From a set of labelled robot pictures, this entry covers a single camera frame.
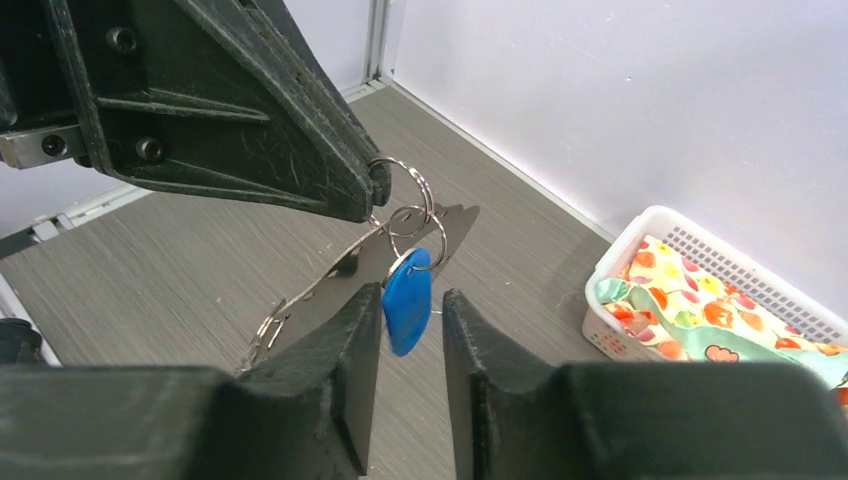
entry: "silver key ring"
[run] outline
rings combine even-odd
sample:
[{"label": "silver key ring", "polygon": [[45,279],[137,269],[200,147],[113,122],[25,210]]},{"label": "silver key ring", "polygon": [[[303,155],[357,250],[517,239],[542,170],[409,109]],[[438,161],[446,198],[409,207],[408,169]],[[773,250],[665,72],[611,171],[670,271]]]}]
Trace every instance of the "silver key ring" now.
[{"label": "silver key ring", "polygon": [[[384,165],[384,164],[387,164],[387,163],[392,164],[392,165],[397,165],[400,168],[406,170],[406,173],[408,173],[409,176],[412,177],[413,180],[415,180],[415,183],[418,184],[418,189],[421,190],[421,196],[424,199],[424,206],[423,206],[424,221],[421,222],[421,225],[417,229],[415,229],[415,231],[413,231],[412,233],[407,233],[407,234],[395,233],[395,232],[392,232],[391,229],[387,229],[387,231],[388,231],[390,237],[400,237],[400,238],[414,237],[415,235],[418,234],[418,232],[423,230],[424,227],[428,223],[430,223],[430,219],[433,218],[434,214],[436,213],[436,203],[433,201],[433,191],[430,189],[430,184],[428,184],[427,180],[424,178],[424,176],[421,175],[421,172],[419,172],[418,169],[416,169],[412,165],[404,162],[403,160],[398,160],[394,157],[377,157],[377,158],[371,160],[368,163],[368,168],[373,169],[374,167],[377,167],[379,165]],[[382,225],[377,220],[377,217],[375,217],[373,214],[368,219],[368,222],[373,227],[379,227],[379,226]]]},{"label": "silver key ring", "polygon": [[[405,259],[405,256],[407,254],[401,255],[400,251],[397,248],[397,244],[395,243],[395,236],[403,238],[403,237],[405,237],[405,235],[391,235],[392,222],[396,221],[402,213],[406,213],[410,210],[418,210],[420,212],[424,212],[424,207],[421,207],[419,205],[408,205],[406,207],[401,207],[401,208],[395,210],[395,213],[393,213],[392,216],[389,217],[389,221],[386,222],[386,225],[384,227],[386,229],[386,231],[389,232],[389,243],[392,244],[392,250],[394,250],[395,256],[398,257],[398,260]],[[413,270],[418,270],[419,272],[429,272],[430,270],[433,270],[434,268],[441,265],[442,262],[445,261],[445,255],[447,254],[447,251],[448,251],[448,234],[445,231],[445,226],[442,225],[442,221],[439,220],[438,215],[434,214],[430,217],[430,219],[433,222],[435,222],[437,227],[439,227],[439,237],[442,240],[442,250],[441,250],[441,252],[439,252],[439,256],[438,256],[438,258],[436,258],[436,261],[434,261],[430,265],[428,265],[426,267],[417,267],[417,266],[414,266],[414,265],[412,266]]]},{"label": "silver key ring", "polygon": [[411,257],[413,253],[415,253],[415,249],[410,248],[409,250],[404,252],[403,255],[399,256],[397,260],[395,260],[395,263],[393,263],[392,266],[389,267],[389,273],[386,274],[386,278],[384,278],[383,281],[380,282],[381,287],[386,288],[386,285],[389,284],[389,280],[392,278],[392,275],[395,274],[397,269],[400,268],[400,266],[403,265],[403,262],[405,262],[407,258]]}]

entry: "patterned fabric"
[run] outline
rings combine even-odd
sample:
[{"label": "patterned fabric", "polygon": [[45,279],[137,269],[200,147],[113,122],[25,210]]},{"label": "patterned fabric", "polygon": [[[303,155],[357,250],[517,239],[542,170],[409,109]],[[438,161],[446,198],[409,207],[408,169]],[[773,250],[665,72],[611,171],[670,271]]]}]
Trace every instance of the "patterned fabric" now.
[{"label": "patterned fabric", "polygon": [[807,340],[656,238],[646,237],[630,265],[601,282],[597,294],[628,335],[669,360],[789,362],[829,388],[846,383],[848,348]]}]

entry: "wood grain floor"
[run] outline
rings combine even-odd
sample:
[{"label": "wood grain floor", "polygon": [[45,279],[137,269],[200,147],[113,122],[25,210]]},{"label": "wood grain floor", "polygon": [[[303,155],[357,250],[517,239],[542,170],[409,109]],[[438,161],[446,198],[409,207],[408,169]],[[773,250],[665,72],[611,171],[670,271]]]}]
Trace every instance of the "wood grain floor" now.
[{"label": "wood grain floor", "polygon": [[[545,360],[601,360],[580,334],[583,286],[608,244],[392,89],[353,105],[442,204],[480,217],[434,297],[462,289]],[[398,172],[392,205],[417,203]],[[382,218],[389,210],[380,212]],[[362,225],[232,201],[153,194],[0,262],[66,365],[208,364],[231,371],[281,296],[299,293]],[[454,478],[441,325],[404,359],[384,345],[369,478]]]}]

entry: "keychain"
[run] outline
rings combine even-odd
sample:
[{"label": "keychain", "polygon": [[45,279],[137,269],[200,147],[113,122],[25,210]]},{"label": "keychain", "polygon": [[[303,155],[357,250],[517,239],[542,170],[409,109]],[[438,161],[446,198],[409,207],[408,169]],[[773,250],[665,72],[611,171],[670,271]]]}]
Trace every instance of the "keychain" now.
[{"label": "keychain", "polygon": [[[384,288],[382,306],[392,352],[404,356],[418,343],[432,311],[433,282],[465,239],[480,208],[436,204],[424,177],[400,160],[380,157],[369,166],[384,163],[398,165],[409,173],[421,190],[423,205],[401,207],[385,224],[372,215],[369,222],[374,228],[370,232],[351,245],[309,288],[290,301],[281,301],[265,318],[237,373],[304,337],[332,318],[363,285],[372,282],[381,282]],[[441,248],[431,261],[429,251],[414,247],[436,230]],[[283,340],[280,333],[284,326]]]}]

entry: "blue key fob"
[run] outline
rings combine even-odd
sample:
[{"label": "blue key fob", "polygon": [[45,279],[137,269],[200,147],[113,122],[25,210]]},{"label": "blue key fob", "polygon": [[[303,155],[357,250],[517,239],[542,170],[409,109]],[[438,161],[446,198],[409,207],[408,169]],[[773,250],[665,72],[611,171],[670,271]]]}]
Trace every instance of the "blue key fob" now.
[{"label": "blue key fob", "polygon": [[412,252],[397,267],[386,282],[383,293],[383,313],[392,352],[402,357],[412,351],[430,320],[433,296],[433,275],[426,268],[430,265],[430,252],[419,248]]}]

